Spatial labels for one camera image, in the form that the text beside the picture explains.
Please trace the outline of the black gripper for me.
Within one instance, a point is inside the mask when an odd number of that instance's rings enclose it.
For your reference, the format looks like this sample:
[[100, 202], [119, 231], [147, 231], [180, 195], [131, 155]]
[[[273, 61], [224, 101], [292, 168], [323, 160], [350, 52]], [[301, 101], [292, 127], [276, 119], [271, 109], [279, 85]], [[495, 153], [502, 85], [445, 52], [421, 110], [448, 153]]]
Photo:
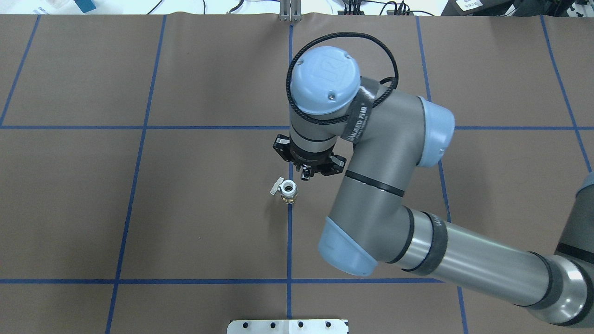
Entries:
[[333, 154], [333, 148], [335, 146], [331, 146], [321, 152], [306, 151], [296, 144], [289, 144], [289, 147], [291, 161], [296, 166], [307, 166], [307, 168], [310, 168], [314, 173], [326, 173], [333, 165], [331, 155]]

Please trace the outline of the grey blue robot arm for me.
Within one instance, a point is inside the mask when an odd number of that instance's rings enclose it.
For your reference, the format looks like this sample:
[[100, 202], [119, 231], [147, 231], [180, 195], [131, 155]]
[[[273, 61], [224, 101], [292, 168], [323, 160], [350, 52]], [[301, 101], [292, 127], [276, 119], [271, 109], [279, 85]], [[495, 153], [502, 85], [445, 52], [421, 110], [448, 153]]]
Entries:
[[319, 252], [335, 268], [369, 276], [380, 263], [474, 290], [551, 325], [593, 327], [593, 174], [553, 255], [501, 244], [402, 203], [416, 167], [439, 163], [452, 112], [361, 76], [338, 47], [303, 47], [288, 70], [289, 153], [303, 172], [344, 173]]

